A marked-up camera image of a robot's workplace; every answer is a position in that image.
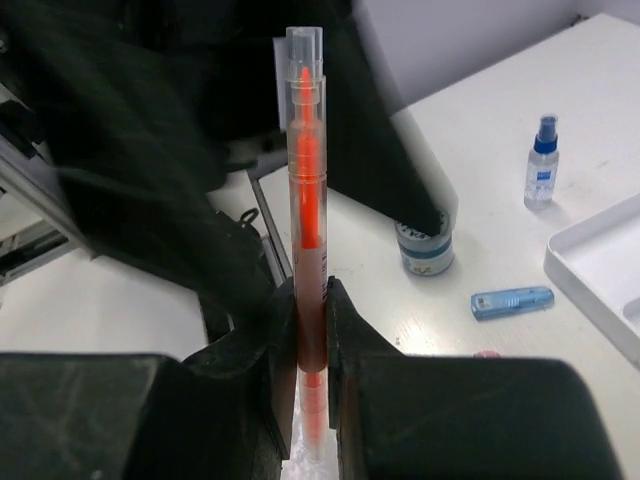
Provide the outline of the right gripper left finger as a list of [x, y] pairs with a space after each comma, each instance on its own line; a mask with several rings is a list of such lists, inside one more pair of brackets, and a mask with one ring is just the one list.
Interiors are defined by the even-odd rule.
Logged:
[[263, 428], [280, 458], [291, 453], [296, 387], [293, 279], [248, 321], [184, 361], [196, 375], [225, 390], [216, 416], [244, 430]]

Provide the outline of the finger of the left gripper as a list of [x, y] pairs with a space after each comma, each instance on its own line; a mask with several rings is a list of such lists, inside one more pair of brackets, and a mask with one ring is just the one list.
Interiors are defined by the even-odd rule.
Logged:
[[329, 187], [428, 236], [439, 235], [445, 209], [393, 124], [353, 3], [326, 1], [324, 19]]

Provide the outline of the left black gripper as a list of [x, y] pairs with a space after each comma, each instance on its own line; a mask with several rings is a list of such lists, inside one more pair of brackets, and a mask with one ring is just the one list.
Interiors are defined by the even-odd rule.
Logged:
[[280, 144], [276, 1], [5, 1], [15, 75], [96, 253], [241, 325], [273, 286], [212, 191]]

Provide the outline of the orange highlighter pen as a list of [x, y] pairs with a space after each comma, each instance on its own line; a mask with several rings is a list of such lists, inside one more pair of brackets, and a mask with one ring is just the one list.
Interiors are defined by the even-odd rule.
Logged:
[[286, 30], [287, 155], [303, 441], [323, 456], [328, 431], [327, 148], [323, 29]]

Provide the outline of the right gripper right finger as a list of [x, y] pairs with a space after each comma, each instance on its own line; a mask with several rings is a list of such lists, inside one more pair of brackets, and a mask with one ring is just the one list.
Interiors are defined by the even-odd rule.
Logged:
[[329, 277], [327, 293], [329, 426], [338, 430], [348, 365], [362, 355], [402, 356], [402, 353], [359, 314], [340, 279]]

